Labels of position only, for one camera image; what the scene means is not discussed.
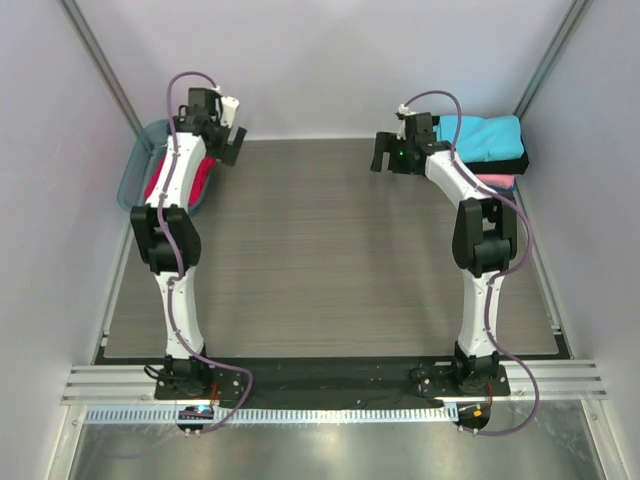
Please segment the red t shirt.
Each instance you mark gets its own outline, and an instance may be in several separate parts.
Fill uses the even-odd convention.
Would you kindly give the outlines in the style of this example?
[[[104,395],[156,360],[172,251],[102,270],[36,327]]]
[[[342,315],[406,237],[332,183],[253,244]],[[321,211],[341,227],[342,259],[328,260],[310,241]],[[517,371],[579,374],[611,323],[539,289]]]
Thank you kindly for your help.
[[[147,186],[145,187],[144,190],[144,199],[147,200],[151,193],[153,192],[153,189],[155,188],[163,164],[164,164],[164,160],[165,160],[165,156],[162,157],[162,159],[160,160],[160,162],[158,163],[158,165],[155,167],[155,169],[153,170],[151,179],[149,180]],[[196,175],[194,177],[193,183],[192,183],[192,187],[191,187],[191,191],[190,191],[190,195],[189,195],[189,207],[190,208],[195,208],[199,202],[201,201],[201,197],[203,196],[206,186],[208,184],[209,181],[209,176],[211,173],[211,170],[214,168],[216,164],[216,160],[214,158],[210,158],[210,157],[205,157],[196,172]]]

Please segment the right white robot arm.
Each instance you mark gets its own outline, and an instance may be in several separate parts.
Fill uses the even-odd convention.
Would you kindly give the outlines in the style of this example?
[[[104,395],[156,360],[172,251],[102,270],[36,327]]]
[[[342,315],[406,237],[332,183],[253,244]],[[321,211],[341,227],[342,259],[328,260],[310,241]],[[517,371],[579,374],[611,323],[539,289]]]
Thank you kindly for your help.
[[[420,175],[440,188],[457,208],[452,255],[464,284],[463,319],[454,345],[451,366],[433,374],[417,370],[425,394],[440,383],[445,392],[481,395],[498,377],[499,352],[495,346],[498,303],[503,278],[517,253],[516,214],[496,198],[441,141],[430,113],[401,106],[398,132],[379,132],[371,163],[373,172],[384,168],[394,174]]]

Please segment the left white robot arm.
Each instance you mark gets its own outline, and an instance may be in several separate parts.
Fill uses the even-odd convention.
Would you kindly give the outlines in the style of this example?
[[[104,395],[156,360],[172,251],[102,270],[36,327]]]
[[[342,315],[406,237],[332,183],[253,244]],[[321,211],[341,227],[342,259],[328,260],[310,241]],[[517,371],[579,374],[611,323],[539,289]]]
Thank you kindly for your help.
[[[213,386],[195,302],[201,239],[189,207],[191,196],[207,185],[208,162],[237,162],[246,135],[234,125],[238,107],[238,100],[218,87],[190,89],[187,103],[169,124],[165,157],[145,201],[130,212],[141,260],[160,291],[167,328],[163,366],[146,370],[156,380],[160,398],[198,400]]]

